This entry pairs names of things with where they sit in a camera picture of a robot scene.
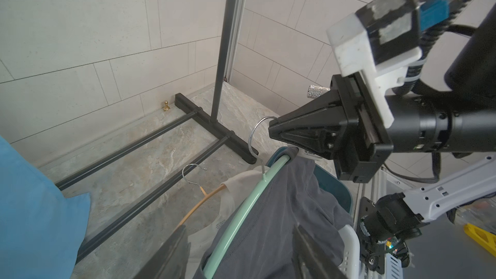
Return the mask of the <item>mint green hanger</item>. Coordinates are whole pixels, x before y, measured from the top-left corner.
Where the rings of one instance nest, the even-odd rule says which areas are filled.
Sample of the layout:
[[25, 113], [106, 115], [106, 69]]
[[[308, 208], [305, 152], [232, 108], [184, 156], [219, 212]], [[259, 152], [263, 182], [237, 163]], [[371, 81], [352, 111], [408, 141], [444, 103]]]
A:
[[238, 211], [235, 213], [230, 224], [227, 226], [222, 237], [219, 239], [217, 246], [213, 249], [212, 254], [207, 260], [205, 266], [203, 267], [203, 273], [205, 278], [213, 278], [218, 266], [220, 265], [223, 257], [227, 253], [230, 245], [235, 239], [236, 234], [239, 232], [241, 226], [243, 225], [245, 219], [248, 217], [250, 211], [261, 197], [262, 193], [265, 191], [267, 186], [271, 183], [273, 178], [278, 174], [278, 172], [283, 168], [285, 164], [290, 160], [290, 156], [287, 154], [279, 157], [278, 160], [266, 171], [266, 165], [262, 162], [262, 179], [256, 184], [251, 194], [244, 200], [243, 204], [239, 207]]

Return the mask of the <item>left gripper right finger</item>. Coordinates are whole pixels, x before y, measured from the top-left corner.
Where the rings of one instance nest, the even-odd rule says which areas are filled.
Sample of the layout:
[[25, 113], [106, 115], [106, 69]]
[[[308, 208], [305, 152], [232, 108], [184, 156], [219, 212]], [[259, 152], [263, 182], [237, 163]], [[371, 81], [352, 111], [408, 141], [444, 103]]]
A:
[[345, 274], [302, 226], [293, 228], [292, 262], [297, 279], [346, 279]]

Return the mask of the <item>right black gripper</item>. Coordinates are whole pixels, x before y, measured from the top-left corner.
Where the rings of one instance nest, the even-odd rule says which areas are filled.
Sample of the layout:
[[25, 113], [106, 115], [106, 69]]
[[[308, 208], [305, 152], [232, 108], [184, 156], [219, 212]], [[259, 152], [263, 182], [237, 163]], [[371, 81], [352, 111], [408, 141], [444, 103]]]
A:
[[331, 91], [270, 121], [269, 137], [334, 158], [338, 179], [355, 183], [368, 183], [393, 153], [444, 150], [453, 127], [447, 104], [422, 96], [386, 100], [394, 117], [389, 128], [358, 74], [333, 76]]

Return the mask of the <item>light blue printed t-shirt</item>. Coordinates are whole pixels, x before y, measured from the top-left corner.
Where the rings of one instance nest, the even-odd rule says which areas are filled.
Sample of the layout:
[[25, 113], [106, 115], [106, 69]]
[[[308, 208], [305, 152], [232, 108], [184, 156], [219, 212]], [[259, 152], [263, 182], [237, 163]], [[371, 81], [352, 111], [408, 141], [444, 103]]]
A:
[[89, 214], [1, 140], [1, 278], [70, 278]]

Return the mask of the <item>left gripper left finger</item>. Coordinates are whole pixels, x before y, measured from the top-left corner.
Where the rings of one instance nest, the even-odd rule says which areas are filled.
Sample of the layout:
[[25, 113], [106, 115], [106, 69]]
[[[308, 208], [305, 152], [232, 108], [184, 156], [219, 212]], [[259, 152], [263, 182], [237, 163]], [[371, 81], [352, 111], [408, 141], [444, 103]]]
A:
[[134, 276], [134, 279], [185, 278], [190, 246], [186, 227], [181, 225]]

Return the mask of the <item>dark garment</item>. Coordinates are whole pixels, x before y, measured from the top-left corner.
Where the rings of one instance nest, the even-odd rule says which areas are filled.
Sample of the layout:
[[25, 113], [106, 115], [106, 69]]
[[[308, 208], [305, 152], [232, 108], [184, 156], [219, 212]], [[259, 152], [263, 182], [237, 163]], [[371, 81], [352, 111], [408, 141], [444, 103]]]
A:
[[303, 227], [330, 261], [339, 266], [345, 243], [339, 230], [352, 224], [350, 214], [320, 188], [316, 163], [283, 151], [290, 160], [271, 180], [224, 254], [215, 278], [294, 278], [293, 229]]

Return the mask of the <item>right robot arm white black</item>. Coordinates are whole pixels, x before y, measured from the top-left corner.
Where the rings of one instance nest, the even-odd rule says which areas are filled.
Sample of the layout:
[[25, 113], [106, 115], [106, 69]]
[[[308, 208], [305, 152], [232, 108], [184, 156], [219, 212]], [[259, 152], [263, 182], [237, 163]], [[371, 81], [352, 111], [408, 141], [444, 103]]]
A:
[[361, 198], [359, 278], [400, 273], [422, 227], [495, 194], [495, 11], [476, 28], [456, 25], [470, 1], [373, 0], [348, 15], [328, 29], [340, 74], [269, 124], [272, 139], [355, 183], [393, 153], [431, 154], [418, 189]]

